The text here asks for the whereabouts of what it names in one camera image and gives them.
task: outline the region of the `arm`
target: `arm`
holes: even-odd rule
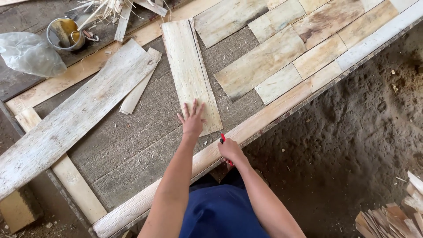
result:
[[[229,138],[218,144],[220,154],[237,167],[261,225],[271,237],[303,237],[304,233],[282,202],[254,171],[238,143]]]
[[[192,115],[184,103],[187,119],[178,114],[184,127],[181,143],[169,163],[162,181],[154,194],[150,214],[141,229],[141,237],[178,237],[182,219],[188,204],[188,193],[192,174],[192,155],[197,138],[203,130],[201,114],[204,103],[198,113],[197,100],[192,106]]]

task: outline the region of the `workbench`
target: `workbench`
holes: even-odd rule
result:
[[[172,6],[182,6],[186,2],[189,1],[177,0],[174,1]],[[23,15],[30,14],[28,9],[35,7],[35,5],[37,4],[29,1],[17,6],[12,6],[9,11],[18,11]],[[71,9],[74,7],[72,5],[73,3],[62,3],[61,1],[54,1],[53,4],[55,8],[61,9],[61,12]],[[47,25],[51,20],[63,16],[60,14],[61,12],[51,14],[52,12],[54,12],[53,9],[49,11],[50,15],[38,19],[40,24]],[[140,14],[148,15],[145,11],[140,12]],[[6,18],[10,17],[9,15],[5,15],[5,13],[3,13],[2,16]],[[155,20],[153,17],[149,16],[146,17],[146,19],[147,18],[149,18],[149,20],[131,18],[133,24],[128,32],[141,27],[151,20],[153,21],[152,24],[154,24]],[[359,60],[340,76],[330,81],[330,83],[313,92],[304,100],[300,100],[299,103],[292,105],[292,107],[279,115],[276,120],[266,123],[267,126],[261,128],[261,130],[249,139],[242,142],[241,147],[249,144],[277,123],[315,99],[322,92],[336,84],[361,64],[404,35],[422,19],[423,17],[420,17],[408,27],[403,28],[394,37],[374,49],[370,54]],[[9,18],[8,21],[13,25],[12,21],[17,21],[17,19],[13,20]],[[2,33],[13,30],[27,30],[25,28],[27,28],[26,25],[22,25],[17,29],[11,29],[7,26],[2,29]],[[35,29],[32,27],[28,29],[33,32],[42,32],[44,28]],[[96,27],[96,30],[99,35],[102,34],[100,36],[102,39],[100,42],[90,42],[90,45],[80,52],[60,52],[62,59],[68,66],[80,61],[84,57],[87,57],[112,42],[114,36],[112,33],[113,28],[104,26],[104,28]],[[248,27],[242,28],[209,48],[206,48],[204,43],[200,40],[201,53],[216,98],[224,133],[231,131],[242,122],[260,112],[266,106],[255,90],[249,91],[238,100],[232,102],[213,75],[258,45],[259,42]],[[176,117],[176,114],[180,113],[181,108],[173,84],[173,78],[162,38],[159,37],[143,46],[145,50],[149,47],[160,51],[163,57],[158,63],[134,113],[131,115],[119,113],[119,105],[115,106],[113,110],[111,110],[89,131],[89,133],[67,152],[69,158],[107,212],[114,210],[163,175],[170,159],[179,145],[182,135],[182,125]],[[81,64],[82,67],[84,67],[83,60],[77,64]],[[0,82],[0,84],[5,85],[2,87],[2,94],[0,95],[0,99],[2,100],[1,108],[8,116],[17,132],[23,136],[24,132],[14,119],[15,114],[8,109],[5,102],[41,82],[43,79],[7,69],[3,61],[0,67],[2,69],[2,82]],[[35,111],[41,118],[44,118],[93,76],[94,75],[87,77],[55,96],[41,102],[34,107]],[[200,137],[195,146],[194,154],[206,148],[210,143],[219,138],[220,134],[218,132]],[[217,160],[195,176],[192,181],[197,180],[220,163],[221,160]],[[66,189],[62,187],[62,183],[50,169],[47,170],[47,173],[83,225],[89,228],[91,222],[87,220],[86,216],[74,203]],[[117,237],[122,234],[125,230],[128,230],[144,219],[147,214],[148,212],[140,215],[124,228],[116,232],[112,237]]]

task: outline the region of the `finger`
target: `finger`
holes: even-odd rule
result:
[[[197,99],[194,98],[194,101],[192,102],[192,114],[195,115],[197,112]]]
[[[184,111],[185,116],[188,118],[190,116],[190,111],[188,110],[188,104],[186,102],[184,102]]]
[[[179,120],[181,121],[181,123],[182,123],[182,124],[184,124],[184,123],[185,123],[185,119],[184,119],[184,117],[183,117],[183,116],[181,116],[179,113],[177,113],[176,115],[178,116],[178,118],[179,118]]]
[[[204,111],[204,107],[206,106],[206,103],[205,102],[203,102],[202,104],[201,104],[201,107],[200,107],[200,110],[198,111],[198,114],[201,116],[202,114],[203,114],[203,111]]]

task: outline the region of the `right hand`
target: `right hand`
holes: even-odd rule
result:
[[[236,141],[227,138],[223,144],[218,143],[217,147],[222,157],[232,161],[235,166],[250,164]]]

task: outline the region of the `person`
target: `person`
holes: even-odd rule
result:
[[[138,238],[295,237],[304,238],[282,202],[254,171],[236,141],[218,143],[231,169],[218,184],[211,175],[190,186],[194,146],[203,129],[204,103],[186,119],[181,143],[154,195],[150,213]]]

